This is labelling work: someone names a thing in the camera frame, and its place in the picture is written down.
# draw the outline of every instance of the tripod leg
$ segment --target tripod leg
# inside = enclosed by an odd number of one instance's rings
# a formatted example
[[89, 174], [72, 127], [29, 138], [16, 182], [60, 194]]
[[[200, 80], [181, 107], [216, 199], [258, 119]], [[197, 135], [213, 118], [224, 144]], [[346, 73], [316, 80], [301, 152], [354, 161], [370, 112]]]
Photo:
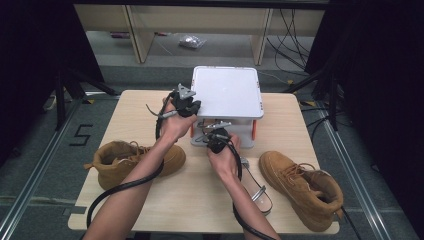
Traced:
[[336, 122], [336, 106], [337, 106], [337, 79], [336, 77], [331, 77], [331, 89], [330, 89], [330, 102], [329, 102], [329, 120], [331, 126], [333, 126], [334, 131], [337, 131], [337, 122]]
[[315, 72], [314, 74], [312, 74], [311, 76], [302, 80], [300, 83], [295, 84], [294, 86], [289, 87], [288, 89], [282, 91], [282, 93], [294, 93], [295, 91], [297, 91], [297, 90], [305, 87], [306, 85], [312, 83], [313, 81], [317, 80], [319, 77], [321, 77], [322, 73], [323, 73], [323, 71], [319, 70], [319, 71]]
[[56, 123], [56, 131], [57, 131], [62, 126], [66, 118], [65, 94], [63, 93], [63, 83], [62, 83], [62, 77], [61, 77], [60, 71], [56, 78], [55, 91], [56, 91], [56, 108], [57, 108], [57, 123]]
[[68, 69], [68, 72], [71, 73], [72, 75], [74, 75], [75, 77], [77, 77], [78, 79], [81, 79], [83, 81], [86, 81], [87, 83], [89, 83], [90, 85], [96, 87], [99, 90], [102, 90], [103, 92], [111, 95], [111, 96], [118, 96], [120, 95], [119, 92], [116, 92], [115, 90], [113, 90], [112, 88], [109, 88], [108, 86], [102, 84], [101, 82], [95, 81], [91, 78], [89, 78], [88, 76], [86, 76], [83, 73], [80, 73], [76, 70], [73, 69]]

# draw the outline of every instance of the white plastic box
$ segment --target white plastic box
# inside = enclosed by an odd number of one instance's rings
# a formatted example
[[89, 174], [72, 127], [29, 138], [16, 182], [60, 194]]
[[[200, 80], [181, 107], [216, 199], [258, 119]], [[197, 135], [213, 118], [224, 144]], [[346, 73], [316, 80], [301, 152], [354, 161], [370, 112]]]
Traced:
[[194, 68], [191, 90], [196, 92], [194, 100], [202, 102], [191, 129], [193, 145], [206, 146], [197, 125], [204, 119], [215, 119], [231, 122], [225, 129], [241, 138], [242, 148], [254, 146], [256, 120], [264, 115], [256, 69], [198, 66]]

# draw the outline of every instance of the orange part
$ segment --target orange part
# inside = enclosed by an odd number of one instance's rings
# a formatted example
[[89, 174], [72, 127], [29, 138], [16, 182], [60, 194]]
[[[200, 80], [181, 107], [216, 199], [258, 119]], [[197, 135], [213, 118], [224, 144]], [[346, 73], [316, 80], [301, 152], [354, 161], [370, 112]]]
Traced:
[[255, 140], [256, 138], [256, 120], [253, 120], [253, 125], [252, 125], [252, 140]]

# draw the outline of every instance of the hand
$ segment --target hand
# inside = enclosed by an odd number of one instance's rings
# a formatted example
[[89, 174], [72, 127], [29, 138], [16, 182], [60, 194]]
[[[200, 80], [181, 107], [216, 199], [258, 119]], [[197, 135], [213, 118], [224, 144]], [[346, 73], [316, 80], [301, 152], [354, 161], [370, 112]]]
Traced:
[[[229, 144], [233, 144], [237, 152], [240, 151], [240, 138], [229, 133], [231, 141]], [[235, 161], [234, 154], [231, 152], [228, 146], [226, 146], [220, 153], [215, 154], [208, 148], [208, 157], [215, 172], [223, 179], [225, 176], [234, 175], [237, 176], [237, 163]]]
[[[175, 110], [175, 107], [171, 102], [172, 98], [169, 99], [165, 107], [165, 113]], [[173, 141], [176, 142], [179, 138], [183, 137], [187, 133], [196, 120], [197, 116], [194, 114], [186, 118], [176, 114], [167, 119], [164, 119], [162, 122], [161, 136], [174, 139]]]

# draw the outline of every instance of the floor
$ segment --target floor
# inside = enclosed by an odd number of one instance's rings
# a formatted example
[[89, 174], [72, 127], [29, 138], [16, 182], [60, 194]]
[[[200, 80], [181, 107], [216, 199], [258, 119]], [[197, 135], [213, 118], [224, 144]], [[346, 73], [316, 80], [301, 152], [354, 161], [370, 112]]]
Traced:
[[[296, 63], [276, 55], [271, 43], [278, 47], [279, 40], [283, 37], [270, 36], [262, 64], [256, 66], [251, 54], [249, 36], [188, 33], [190, 36], [206, 41], [198, 49], [188, 49], [179, 45], [180, 38], [187, 35], [186, 33], [162, 33], [161, 35], [164, 36], [155, 37], [147, 61], [140, 64], [136, 62], [129, 39], [112, 38], [108, 32], [87, 32], [96, 59], [107, 76], [106, 83], [112, 86], [117, 84], [121, 88], [125, 88], [122, 84], [118, 84], [122, 75], [109, 74], [110, 72], [106, 74], [107, 71], [121, 67], [128, 67], [128, 70], [131, 68], [131, 71], [140, 68], [181, 68], [190, 71], [199, 65], [251, 67], [258, 71], [261, 81], [266, 83], [264, 85], [277, 84], [277, 87], [268, 89], [274, 92], [280, 92], [288, 87], [291, 80], [296, 82], [304, 77], [302, 76], [304, 63], [297, 52], [299, 45], [293, 43], [293, 38], [287, 37], [285, 40], [287, 47], [280, 46], [280, 49]], [[294, 40], [301, 42], [301, 49], [308, 50], [314, 39], [299, 37]], [[306, 50], [302, 50], [304, 55], [307, 55]], [[138, 81], [137, 74], [132, 77], [134, 79], [131, 81]], [[341, 230], [335, 235], [283, 234], [282, 238], [418, 239], [384, 179], [378, 174], [378, 169], [373, 168], [373, 161], [348, 116], [343, 114], [337, 116], [340, 127], [339, 131], [335, 132], [328, 121], [317, 122], [325, 117], [325, 111], [308, 110], [325, 107], [325, 101], [314, 102], [311, 98], [313, 85], [312, 83], [311, 86], [299, 90], [296, 96], [303, 110], [305, 124], [310, 130], [321, 168], [328, 170], [334, 178], [338, 179], [344, 189], [347, 218], [340, 221]], [[90, 86], [85, 87], [87, 92], [97, 91]], [[53, 97], [46, 103], [46, 107], [53, 106], [52, 102]], [[86, 146], [79, 148], [80, 152], [76, 155], [91, 156], [99, 146], [102, 130], [107, 127], [116, 102], [117, 99], [107, 97], [97, 101], [95, 112], [104, 115], [102, 118], [91, 115], [94, 111], [90, 109], [89, 104], [76, 101], [68, 103], [67, 109], [72, 121], [69, 122], [69, 126], [66, 126], [63, 136], [54, 131], [54, 109], [40, 116], [34, 124], [33, 131], [21, 144], [22, 150], [25, 151], [22, 151], [19, 156], [11, 156], [0, 169], [0, 216], [3, 220], [8, 217], [17, 220], [8, 231], [2, 229], [1, 233], [4, 234], [2, 239], [51, 239], [54, 237], [77, 239], [82, 235], [81, 231], [67, 228], [67, 219], [86, 175], [86, 172], [81, 170], [81, 165], [90, 159], [78, 159], [77, 164], [69, 164], [70, 156], [76, 154], [75, 149], [69, 148], [69, 144], [78, 139], [75, 138], [75, 132], [71, 129], [81, 130], [80, 133], [83, 134], [90, 128], [90, 126], [81, 127], [86, 122], [100, 128], [90, 135], [91, 140]], [[62, 145], [65, 144], [68, 147], [61, 150]], [[70, 169], [61, 170], [64, 166]], [[202, 239], [202, 236], [200, 234], [153, 233], [151, 239]], [[220, 239], [235, 240], [242, 239], [242, 236], [230, 234], [223, 235]]]

